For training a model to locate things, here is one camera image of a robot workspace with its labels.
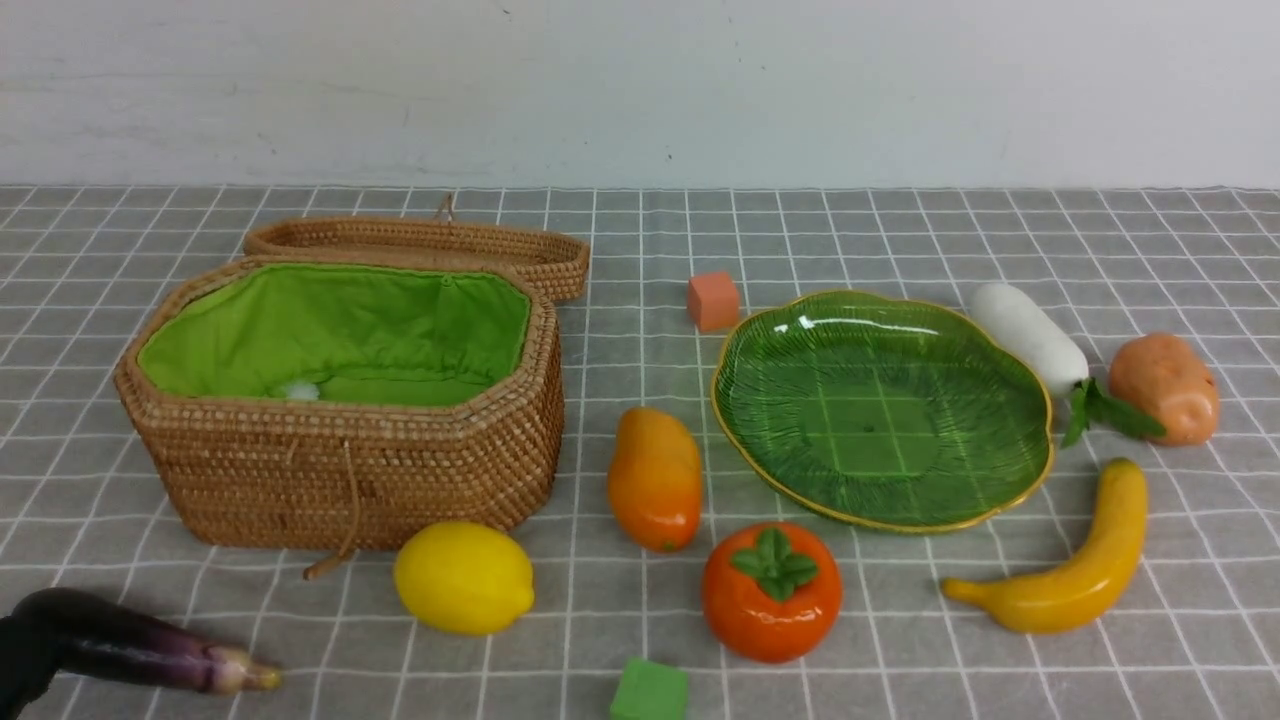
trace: radish leaf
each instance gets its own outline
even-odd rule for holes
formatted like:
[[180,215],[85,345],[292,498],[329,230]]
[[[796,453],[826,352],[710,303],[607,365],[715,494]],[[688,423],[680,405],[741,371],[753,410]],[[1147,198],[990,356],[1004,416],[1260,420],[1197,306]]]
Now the radish leaf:
[[1068,398],[1071,404],[1071,419],[1066,424],[1066,433],[1062,434],[1062,447],[1071,447],[1080,439],[1084,430],[1089,429],[1088,414],[1088,388],[1094,386],[1093,378],[1078,383],[1071,388]]
[[1112,396],[1097,382],[1089,383],[1084,406],[1091,419],[1111,425],[1132,438],[1164,437],[1169,432],[1160,420]]

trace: basket handle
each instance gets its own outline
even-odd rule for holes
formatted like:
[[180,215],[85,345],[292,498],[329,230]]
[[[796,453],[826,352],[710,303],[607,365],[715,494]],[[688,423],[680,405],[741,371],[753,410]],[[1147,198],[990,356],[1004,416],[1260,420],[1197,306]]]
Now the basket handle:
[[431,219],[433,220],[439,220],[440,215],[445,215],[445,214],[448,215],[448,219],[444,220],[447,223],[453,223],[454,220],[458,219],[458,217],[453,214],[453,192],[452,191],[444,193],[444,200],[440,201],[440,206],[435,209],[435,214],[431,215]]
[[360,486],[356,483],[356,470],[351,464],[351,443],[342,441],[342,456],[347,461],[347,482],[351,484],[351,521],[347,523],[347,537],[337,552],[330,553],[324,560],[302,571],[303,580],[314,580],[320,575],[333,570],[338,565],[351,560],[352,544],[356,542],[356,533],[360,530]]

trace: grid tablecloth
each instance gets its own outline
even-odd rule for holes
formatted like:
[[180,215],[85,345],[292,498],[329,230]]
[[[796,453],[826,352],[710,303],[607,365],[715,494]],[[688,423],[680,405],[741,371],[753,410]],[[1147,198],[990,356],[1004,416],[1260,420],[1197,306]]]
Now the grid tablecloth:
[[[590,241],[586,295],[561,307],[568,421],[549,505],[515,536],[538,603],[489,639],[401,609],[388,553],[306,583],[317,553],[210,548],[168,505],[109,382],[175,283],[238,254],[246,228],[351,213],[430,217],[444,188],[0,187],[0,611],[76,585],[252,644],[288,667],[241,698],[60,676],[23,716],[577,720],[608,715],[648,656],[690,674],[696,720],[1274,720],[1280,716],[1280,195],[1160,191],[462,190],[460,217]],[[980,282],[1027,290],[1094,369],[1125,340],[1190,340],[1219,378],[1203,447],[1096,429],[1044,488],[970,530],[904,538],[819,520],[733,451],[707,396],[723,333],[685,315],[691,274],[728,270],[748,310],[856,287],[963,309]],[[603,493],[614,423],[649,404],[703,442],[694,547],[641,553]],[[941,574],[1065,560],[1089,528],[1100,461],[1139,461],[1144,560],[1119,606],[1057,637],[942,602]],[[721,648],[699,614],[717,538],[762,519],[815,528],[845,609],[803,661]]]

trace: potato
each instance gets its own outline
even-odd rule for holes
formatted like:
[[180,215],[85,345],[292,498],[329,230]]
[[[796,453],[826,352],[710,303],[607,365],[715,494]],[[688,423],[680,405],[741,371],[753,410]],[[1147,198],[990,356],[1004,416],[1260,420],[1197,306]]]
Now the potato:
[[1160,420],[1157,445],[1202,445],[1217,430],[1221,401],[1208,366],[1183,338],[1151,333],[1124,343],[1111,360],[1111,395]]

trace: green leaf-shaped plate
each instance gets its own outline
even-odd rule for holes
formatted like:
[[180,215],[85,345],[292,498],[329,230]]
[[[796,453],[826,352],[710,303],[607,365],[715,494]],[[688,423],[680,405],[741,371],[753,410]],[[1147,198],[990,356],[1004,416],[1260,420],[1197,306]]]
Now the green leaf-shaped plate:
[[742,320],[712,383],[716,416],[777,491],[846,523],[975,525],[1053,464],[1044,384],[964,315],[837,290]]

